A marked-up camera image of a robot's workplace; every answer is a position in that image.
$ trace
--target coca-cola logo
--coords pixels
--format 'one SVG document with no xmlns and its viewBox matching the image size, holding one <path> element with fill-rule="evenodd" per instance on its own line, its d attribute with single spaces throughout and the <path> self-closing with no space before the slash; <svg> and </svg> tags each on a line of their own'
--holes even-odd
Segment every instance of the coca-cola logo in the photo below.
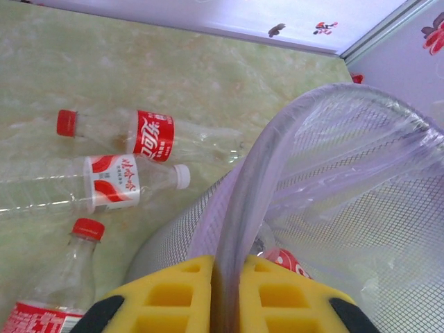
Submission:
<svg viewBox="0 0 444 333">
<path fill-rule="evenodd" d="M 150 122 L 147 118 L 143 118 L 144 125 L 140 129 L 141 139 L 140 143 L 142 149 L 141 154 L 145 154 L 149 158 L 154 158 L 159 146 L 159 135 L 160 135 L 160 123 Z"/>
</svg>

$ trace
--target green marble floor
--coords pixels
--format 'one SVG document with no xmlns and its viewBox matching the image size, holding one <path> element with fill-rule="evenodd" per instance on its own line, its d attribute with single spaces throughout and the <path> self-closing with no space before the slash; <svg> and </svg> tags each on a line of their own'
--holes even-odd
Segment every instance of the green marble floor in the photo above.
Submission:
<svg viewBox="0 0 444 333">
<path fill-rule="evenodd" d="M 56 135 L 60 108 L 107 114 L 150 108 L 245 133 L 246 151 L 271 117 L 302 93 L 350 81 L 342 60 L 169 28 L 0 1 L 0 162 L 97 154 Z M 118 286 L 140 244 L 230 165 L 196 163 L 194 185 L 153 199 L 149 214 L 97 216 L 96 296 Z M 76 216 L 0 221 L 0 325 L 22 283 L 67 242 Z"/>
</svg>

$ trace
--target red label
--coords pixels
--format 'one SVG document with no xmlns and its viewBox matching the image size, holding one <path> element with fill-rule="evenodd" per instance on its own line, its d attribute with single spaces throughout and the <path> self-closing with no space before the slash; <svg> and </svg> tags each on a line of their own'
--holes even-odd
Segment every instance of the red label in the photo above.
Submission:
<svg viewBox="0 0 444 333">
<path fill-rule="evenodd" d="M 296 260 L 296 258 L 289 251 L 284 250 L 283 248 L 280 249 L 279 257 L 276 259 L 275 263 L 279 266 L 289 269 L 292 272 L 311 279 L 310 275 L 301 267 L 299 261 Z"/>
<path fill-rule="evenodd" d="M 1 333 L 69 333 L 81 314 L 33 307 L 17 302 Z"/>
<path fill-rule="evenodd" d="M 133 153 L 165 162 L 173 149 L 173 117 L 142 110 L 138 110 L 137 115 L 137 139 Z"/>
</svg>

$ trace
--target white bottle label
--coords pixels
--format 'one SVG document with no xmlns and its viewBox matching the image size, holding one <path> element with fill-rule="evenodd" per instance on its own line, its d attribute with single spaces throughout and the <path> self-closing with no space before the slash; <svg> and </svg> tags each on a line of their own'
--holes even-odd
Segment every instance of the white bottle label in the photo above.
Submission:
<svg viewBox="0 0 444 333">
<path fill-rule="evenodd" d="M 89 213 L 138 205 L 140 183 L 134 155 L 86 157 L 85 189 L 90 196 Z"/>
<path fill-rule="evenodd" d="M 82 317 L 17 302 L 1 333 L 69 333 Z"/>
</svg>

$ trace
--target bottle body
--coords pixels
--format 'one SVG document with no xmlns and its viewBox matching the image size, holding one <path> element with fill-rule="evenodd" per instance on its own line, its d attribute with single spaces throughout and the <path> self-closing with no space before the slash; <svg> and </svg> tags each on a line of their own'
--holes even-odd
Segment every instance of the bottle body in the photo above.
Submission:
<svg viewBox="0 0 444 333">
<path fill-rule="evenodd" d="M 92 140 L 104 153 L 140 153 L 157 162 L 210 164 L 233 163 L 243 153 L 244 137 L 231 128 L 207 128 L 143 110 L 127 111 L 122 123 L 69 110 L 60 112 L 67 116 L 59 114 L 59 134 Z M 70 126 L 60 130 L 63 121 L 68 123 L 66 118 Z"/>
<path fill-rule="evenodd" d="M 189 174 L 184 184 L 182 171 L 185 166 L 164 166 L 132 154 L 10 164 L 0 182 L 0 219 L 136 206 L 161 189 L 185 188 Z"/>
<path fill-rule="evenodd" d="M 86 236 L 91 225 L 99 233 Z M 101 223 L 79 219 L 65 251 L 22 289 L 1 333 L 68 333 L 94 304 L 92 255 L 103 231 Z"/>
</svg>

